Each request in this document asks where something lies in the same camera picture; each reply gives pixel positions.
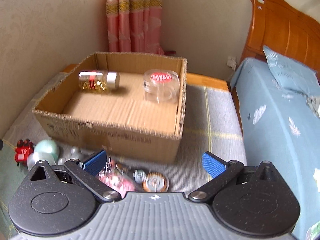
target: red oval sticker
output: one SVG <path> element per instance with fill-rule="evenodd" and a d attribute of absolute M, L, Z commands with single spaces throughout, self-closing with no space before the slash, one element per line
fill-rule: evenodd
<path fill-rule="evenodd" d="M 150 79 L 159 83 L 171 82 L 171 75 L 164 72 L 154 72 L 151 74 Z"/>

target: blue bedsheet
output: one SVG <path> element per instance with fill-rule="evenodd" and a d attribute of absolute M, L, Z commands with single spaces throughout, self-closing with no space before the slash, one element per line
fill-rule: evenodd
<path fill-rule="evenodd" d="M 320 221 L 320 119 L 303 95 L 281 90 L 267 63 L 246 58 L 231 81 L 240 102 L 248 165 L 270 160 L 297 197 L 301 212 L 293 234 L 305 240 Z"/>

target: corrugated cardboard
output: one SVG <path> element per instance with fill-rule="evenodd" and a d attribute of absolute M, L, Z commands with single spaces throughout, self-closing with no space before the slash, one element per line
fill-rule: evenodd
<path fill-rule="evenodd" d="M 106 69 L 120 74 L 120 88 L 109 94 L 81 91 L 83 70 Z M 143 74 L 150 69 L 175 71 L 180 78 L 179 100 L 144 100 Z M 33 110 L 54 139 L 91 149 L 148 161 L 173 163 L 182 137 L 187 61 L 144 53 L 89 55 L 52 88 Z"/>

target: pink curtain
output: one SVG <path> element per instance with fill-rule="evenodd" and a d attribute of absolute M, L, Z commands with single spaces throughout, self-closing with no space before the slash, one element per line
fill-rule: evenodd
<path fill-rule="evenodd" d="M 163 54 L 162 0 L 107 0 L 109 51 Z"/>

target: mat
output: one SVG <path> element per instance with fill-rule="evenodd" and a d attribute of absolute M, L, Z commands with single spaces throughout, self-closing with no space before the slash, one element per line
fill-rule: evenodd
<path fill-rule="evenodd" d="M 7 206 L 28 172 L 24 167 L 17 167 L 14 146 L 21 138 L 29 138 L 34 143 L 50 138 L 31 110 L 36 101 L 65 75 L 66 73 L 59 73 L 37 93 L 4 136 L 4 148 L 0 151 L 0 232 L 7 238 L 15 233 Z M 58 144 L 61 154 L 69 153 L 71 146 Z M 211 151 L 226 161 L 239 160 L 245 165 L 247 163 L 231 94 L 223 90 L 188 85 L 183 136 L 174 164 L 147 163 L 119 156 L 115 158 L 127 165 L 147 167 L 165 174 L 170 181 L 170 191 L 188 195 L 211 179 L 201 167 L 201 156 L 205 151 Z M 92 153 L 86 149 L 82 149 L 82 152 Z"/>

